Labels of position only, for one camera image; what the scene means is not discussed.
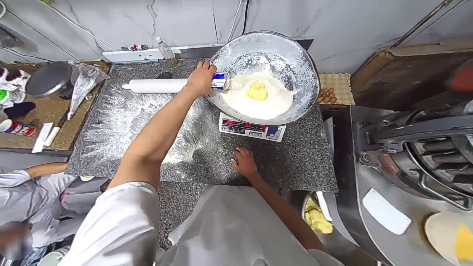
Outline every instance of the metal lid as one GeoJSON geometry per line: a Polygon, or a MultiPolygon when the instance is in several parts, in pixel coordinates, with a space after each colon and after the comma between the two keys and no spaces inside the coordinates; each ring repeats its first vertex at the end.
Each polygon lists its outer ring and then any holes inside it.
{"type": "Polygon", "coordinates": [[[26,93],[45,97],[61,88],[70,79],[72,68],[66,62],[52,62],[31,75],[26,83],[26,93]]]}

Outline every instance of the white chef uniform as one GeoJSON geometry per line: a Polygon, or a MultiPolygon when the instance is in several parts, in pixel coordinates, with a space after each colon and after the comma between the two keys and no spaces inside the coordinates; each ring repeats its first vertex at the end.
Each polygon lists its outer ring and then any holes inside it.
{"type": "Polygon", "coordinates": [[[0,224],[32,224],[33,247],[47,246],[74,234],[84,217],[59,221],[59,196],[74,179],[64,173],[31,179],[24,170],[0,174],[0,224]]]}
{"type": "MultiPolygon", "coordinates": [[[[103,193],[60,266],[151,266],[159,239],[155,189],[130,182],[103,193]]],[[[209,186],[193,213],[169,236],[157,265],[342,266],[305,250],[252,187],[209,186]]]]}

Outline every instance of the tin can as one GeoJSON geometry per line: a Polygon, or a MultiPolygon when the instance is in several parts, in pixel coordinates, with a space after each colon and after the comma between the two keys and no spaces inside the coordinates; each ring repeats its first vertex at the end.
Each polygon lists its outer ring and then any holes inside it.
{"type": "Polygon", "coordinates": [[[11,133],[15,135],[31,136],[36,128],[21,122],[7,119],[0,123],[0,132],[11,133]]]}
{"type": "Polygon", "coordinates": [[[210,85],[214,89],[226,90],[229,88],[230,82],[228,80],[228,73],[216,72],[210,85]]]}

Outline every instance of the knife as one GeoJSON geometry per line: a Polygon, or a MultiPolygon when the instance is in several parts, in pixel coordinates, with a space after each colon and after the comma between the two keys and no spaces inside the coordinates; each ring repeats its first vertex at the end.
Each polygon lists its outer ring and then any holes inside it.
{"type": "Polygon", "coordinates": [[[66,112],[62,115],[61,119],[59,120],[59,123],[57,126],[55,126],[52,130],[51,133],[49,133],[48,137],[46,138],[46,141],[44,141],[45,146],[50,146],[51,143],[54,141],[54,138],[58,134],[59,130],[61,129],[62,125],[67,120],[67,113],[69,112],[69,109],[66,110],[66,112]]]}

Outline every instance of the person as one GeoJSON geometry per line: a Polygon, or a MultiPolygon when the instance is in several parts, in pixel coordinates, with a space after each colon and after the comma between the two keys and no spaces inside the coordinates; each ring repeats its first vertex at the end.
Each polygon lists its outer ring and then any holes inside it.
{"type": "Polygon", "coordinates": [[[60,196],[76,179],[63,173],[66,166],[66,162],[54,162],[0,174],[0,225],[11,221],[28,224],[33,248],[75,234],[85,214],[74,215],[73,210],[63,208],[60,196]],[[64,213],[73,218],[64,220],[64,213]]]}
{"type": "Polygon", "coordinates": [[[157,252],[160,166],[193,102],[212,93],[216,67],[199,62],[176,96],[145,125],[60,266],[341,265],[237,147],[231,164],[253,187],[209,186],[191,216],[157,252]]]}

